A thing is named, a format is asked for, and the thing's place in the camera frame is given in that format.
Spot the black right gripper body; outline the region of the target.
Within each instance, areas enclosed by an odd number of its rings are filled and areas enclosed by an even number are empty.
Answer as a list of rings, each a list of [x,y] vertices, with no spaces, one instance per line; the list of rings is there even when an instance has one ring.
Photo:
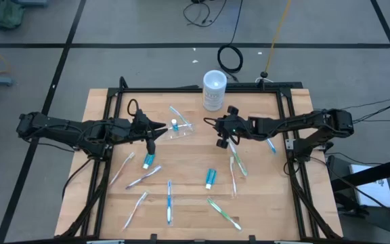
[[[240,139],[241,139],[241,138],[239,138],[237,136],[232,136],[230,134],[230,132],[228,131],[228,122],[232,121],[236,117],[239,117],[238,116],[239,110],[236,107],[234,107],[234,106],[229,106],[227,108],[227,112],[228,112],[228,115],[224,115],[222,117],[225,120],[225,125],[224,125],[224,128],[222,129],[225,132],[225,136],[224,136],[224,138],[218,139],[218,141],[216,143],[216,145],[218,147],[221,147],[221,148],[227,148],[228,147],[228,144],[229,144],[228,140],[231,140],[234,144],[238,145],[240,143]],[[250,132],[250,130],[248,128],[250,123],[248,121],[245,121],[245,122],[246,122],[246,130],[247,130],[247,133],[248,133],[248,138],[247,139],[251,139],[251,132]]]

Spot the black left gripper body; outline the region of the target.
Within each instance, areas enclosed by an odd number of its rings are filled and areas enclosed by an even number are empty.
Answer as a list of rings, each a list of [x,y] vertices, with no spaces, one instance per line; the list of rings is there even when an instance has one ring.
[[[154,138],[151,138],[151,128],[150,126],[147,129],[136,129],[133,122],[131,123],[130,137],[133,141],[141,140],[146,142],[146,148],[148,154],[154,155],[156,150],[156,145]]]

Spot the green white toothbrush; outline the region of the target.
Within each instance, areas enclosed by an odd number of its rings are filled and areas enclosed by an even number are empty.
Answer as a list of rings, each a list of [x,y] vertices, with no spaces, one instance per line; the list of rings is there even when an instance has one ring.
[[[242,159],[240,158],[240,156],[238,155],[238,152],[236,150],[236,145],[231,141],[229,140],[229,146],[230,146],[230,149],[231,149],[231,152],[240,168],[240,171],[242,172],[242,174],[244,176],[248,176],[248,172],[246,170],[246,167],[244,165],[244,163],[242,162]]]
[[[208,198],[207,199],[207,202],[216,210],[218,211],[227,221],[231,222],[233,224],[233,226],[241,231],[242,230],[242,227],[239,225],[239,223],[237,223],[232,217],[230,217],[227,213],[224,212],[224,210],[222,210],[222,208],[220,208],[220,206],[218,206],[218,204],[216,204],[211,198]]]

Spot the orange white toothbrush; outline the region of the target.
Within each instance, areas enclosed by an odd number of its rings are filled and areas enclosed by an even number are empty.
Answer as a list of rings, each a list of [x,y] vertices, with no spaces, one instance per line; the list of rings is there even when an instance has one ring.
[[[124,231],[125,229],[128,228],[128,226],[130,225],[130,223],[131,223],[131,221],[132,221],[132,219],[137,211],[137,208],[143,203],[143,201],[146,199],[147,196],[148,196],[148,191],[145,191],[145,192],[143,192],[142,196],[137,200],[135,207],[133,208],[133,210],[129,214],[129,217],[127,218],[127,221],[125,222],[125,225],[122,227],[122,231]]]
[[[237,190],[236,190],[236,179],[235,179],[235,175],[234,175],[234,157],[233,156],[230,157],[230,175],[231,175],[231,179],[232,179],[232,183],[231,183],[232,198],[235,198],[237,195]]]
[[[111,179],[110,183],[109,183],[109,186],[112,186],[114,184],[114,182],[118,179],[118,177],[120,176],[124,166],[127,164],[127,162],[129,162],[130,160],[132,160],[132,158],[134,158],[135,156],[135,153],[134,152],[131,152],[129,154],[129,156],[123,161],[122,165],[120,166],[120,168],[118,169],[118,171],[115,173],[114,177]]]

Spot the blue white toothbrush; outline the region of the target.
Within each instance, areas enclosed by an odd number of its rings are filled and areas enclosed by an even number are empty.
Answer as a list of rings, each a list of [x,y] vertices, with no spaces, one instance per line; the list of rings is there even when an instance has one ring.
[[[173,225],[173,196],[172,196],[172,181],[167,182],[167,225]]]

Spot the white wipes canister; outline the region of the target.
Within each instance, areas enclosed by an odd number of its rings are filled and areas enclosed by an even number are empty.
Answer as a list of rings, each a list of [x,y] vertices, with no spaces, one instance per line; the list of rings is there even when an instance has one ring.
[[[223,105],[227,77],[220,70],[210,70],[203,77],[202,103],[206,110],[217,111]]]

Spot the clear acrylic organizer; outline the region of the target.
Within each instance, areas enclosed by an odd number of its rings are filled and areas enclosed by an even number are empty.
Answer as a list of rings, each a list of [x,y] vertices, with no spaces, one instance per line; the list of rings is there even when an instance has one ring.
[[[174,140],[189,136],[195,132],[194,126],[188,127],[185,123],[178,123],[179,131],[173,131],[171,123],[167,125],[168,131],[164,133],[159,140]]]

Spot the white printed box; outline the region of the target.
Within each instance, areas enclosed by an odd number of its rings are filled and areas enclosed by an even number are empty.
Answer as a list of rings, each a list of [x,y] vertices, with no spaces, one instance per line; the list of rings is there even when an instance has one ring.
[[[378,203],[368,198],[366,195],[363,195],[363,192],[376,199],[384,206],[390,208],[390,188],[386,178],[357,186],[357,189],[358,190],[355,190],[355,194],[357,197],[357,202],[360,205],[368,207],[379,207]]]

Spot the blue floor bin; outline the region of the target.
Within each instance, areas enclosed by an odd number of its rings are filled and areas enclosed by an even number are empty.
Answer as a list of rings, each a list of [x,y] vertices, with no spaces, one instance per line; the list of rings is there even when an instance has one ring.
[[[24,7],[46,7],[49,5],[49,0],[12,0],[12,1]]]

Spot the green cloth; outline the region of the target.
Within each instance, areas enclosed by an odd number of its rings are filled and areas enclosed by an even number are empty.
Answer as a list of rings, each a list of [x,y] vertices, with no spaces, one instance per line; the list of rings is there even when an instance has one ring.
[[[25,9],[11,0],[0,0],[0,29],[18,28],[23,20]]]

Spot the black aluminium rig frame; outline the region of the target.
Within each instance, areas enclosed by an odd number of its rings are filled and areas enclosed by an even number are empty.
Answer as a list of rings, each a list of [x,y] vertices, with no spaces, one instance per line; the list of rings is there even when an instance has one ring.
[[[283,167],[286,151],[282,136],[273,140],[276,154],[265,142],[243,140],[237,147],[248,176],[234,166],[237,195],[232,198],[230,156],[217,147],[216,131],[204,122],[210,112],[202,105],[199,89],[132,89],[123,94],[120,116],[127,118],[138,106],[154,121],[171,120],[169,106],[193,123],[195,132],[175,140],[158,140],[155,165],[162,169],[126,190],[125,187],[147,174],[142,167],[146,155],[143,142],[114,148],[110,166],[113,178],[131,152],[120,176],[107,190],[101,202],[103,211],[91,211],[87,232],[101,239],[149,239],[183,241],[200,244],[208,241],[296,241],[301,234],[311,234],[308,213],[302,213],[304,227],[298,227],[293,190]],[[214,185],[205,188],[209,169],[217,171]],[[167,225],[167,182],[172,181],[173,225]],[[137,208],[127,229],[122,231],[129,214],[143,192],[148,196]],[[237,230],[208,202],[211,198],[232,217],[242,230]]]

